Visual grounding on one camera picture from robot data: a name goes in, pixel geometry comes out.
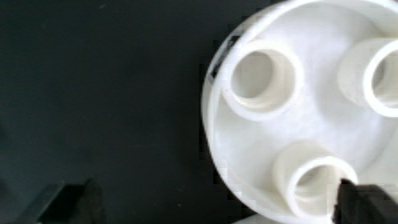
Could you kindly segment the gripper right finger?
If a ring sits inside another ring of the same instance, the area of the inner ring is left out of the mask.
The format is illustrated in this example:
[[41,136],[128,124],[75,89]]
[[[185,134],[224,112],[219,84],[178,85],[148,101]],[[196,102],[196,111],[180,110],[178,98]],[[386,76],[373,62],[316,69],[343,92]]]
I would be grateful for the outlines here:
[[341,180],[332,224],[398,224],[398,184]]

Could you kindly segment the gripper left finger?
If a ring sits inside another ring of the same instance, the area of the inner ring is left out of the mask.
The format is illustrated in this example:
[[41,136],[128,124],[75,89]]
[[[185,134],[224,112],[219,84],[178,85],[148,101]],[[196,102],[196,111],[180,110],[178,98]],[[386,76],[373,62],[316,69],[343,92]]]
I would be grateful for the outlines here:
[[11,224],[107,224],[98,182],[50,184]]

